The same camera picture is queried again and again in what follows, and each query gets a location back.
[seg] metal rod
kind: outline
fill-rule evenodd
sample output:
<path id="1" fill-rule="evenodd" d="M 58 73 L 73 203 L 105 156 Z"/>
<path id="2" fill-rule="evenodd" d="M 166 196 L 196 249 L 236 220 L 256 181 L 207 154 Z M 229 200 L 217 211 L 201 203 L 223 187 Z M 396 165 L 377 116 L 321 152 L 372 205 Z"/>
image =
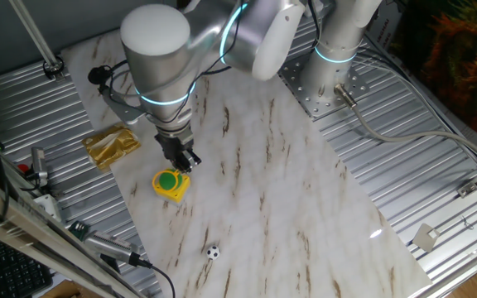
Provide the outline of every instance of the metal rod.
<path id="1" fill-rule="evenodd" d="M 47 45 L 46 40 L 43 38 L 43 35 L 38 30 L 36 23 L 32 20 L 31 14 L 23 4 L 22 0 L 8 0 L 16 14 L 22 20 L 23 26 L 29 32 L 32 41 L 36 44 L 36 47 L 40 51 L 40 54 L 43 56 L 43 59 L 46 61 L 47 65 L 52 69 L 60 67 L 60 62 L 56 59 L 51 48 Z"/>
<path id="2" fill-rule="evenodd" d="M 3 197 L 0 190 L 0 216 Z M 144 297 L 27 197 L 20 197 L 18 201 L 10 199 L 6 220 L 0 223 L 0 241 L 101 296 L 114 298 L 119 294 L 126 298 Z M 117 294 L 109 293 L 105 287 L 111 287 Z"/>

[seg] colorful fabric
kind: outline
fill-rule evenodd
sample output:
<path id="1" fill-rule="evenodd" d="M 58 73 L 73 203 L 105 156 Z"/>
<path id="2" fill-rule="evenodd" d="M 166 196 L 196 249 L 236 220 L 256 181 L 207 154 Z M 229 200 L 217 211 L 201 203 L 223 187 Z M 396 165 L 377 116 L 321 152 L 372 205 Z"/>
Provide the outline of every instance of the colorful fabric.
<path id="1" fill-rule="evenodd" d="M 477 0 L 413 0 L 393 51 L 477 132 Z"/>

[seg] metal pole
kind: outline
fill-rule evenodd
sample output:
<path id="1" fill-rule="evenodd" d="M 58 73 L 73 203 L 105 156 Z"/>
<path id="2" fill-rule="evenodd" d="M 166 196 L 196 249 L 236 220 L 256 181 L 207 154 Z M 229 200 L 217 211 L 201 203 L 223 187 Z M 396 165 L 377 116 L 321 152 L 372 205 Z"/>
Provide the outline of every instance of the metal pole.
<path id="1" fill-rule="evenodd" d="M 51 51 L 51 48 L 47 45 L 46 40 L 38 30 L 36 23 L 32 20 L 31 14 L 23 4 L 22 0 L 8 0 L 16 14 L 22 20 L 23 26 L 25 26 L 27 32 L 31 36 L 32 41 L 36 44 L 36 47 L 40 51 L 40 54 L 43 56 L 43 59 L 46 61 L 47 65 L 52 70 L 57 70 L 60 68 L 60 62 L 56 59 L 55 54 Z"/>

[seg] small soccer ball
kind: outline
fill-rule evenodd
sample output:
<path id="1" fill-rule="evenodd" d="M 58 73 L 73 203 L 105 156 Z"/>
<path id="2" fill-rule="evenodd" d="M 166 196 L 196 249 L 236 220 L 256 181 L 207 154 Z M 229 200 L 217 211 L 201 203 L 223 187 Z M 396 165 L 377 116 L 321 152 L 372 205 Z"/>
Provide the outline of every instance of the small soccer ball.
<path id="1" fill-rule="evenodd" d="M 217 258 L 220 257 L 220 250 L 217 246 L 212 245 L 212 246 L 207 248 L 207 251 L 205 252 L 205 255 L 207 256 L 207 258 L 214 261 L 214 260 L 216 260 Z"/>

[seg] gold foil packet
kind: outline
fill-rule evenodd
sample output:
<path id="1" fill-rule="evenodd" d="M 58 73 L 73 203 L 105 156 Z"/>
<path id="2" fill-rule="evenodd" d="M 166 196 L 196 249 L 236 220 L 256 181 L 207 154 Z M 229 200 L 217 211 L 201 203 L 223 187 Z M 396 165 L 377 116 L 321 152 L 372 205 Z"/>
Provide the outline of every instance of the gold foil packet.
<path id="1" fill-rule="evenodd" d="M 141 146 L 136 135 L 122 123 L 113 125 L 106 132 L 86 137 L 82 143 L 89 159 L 101 170 Z"/>

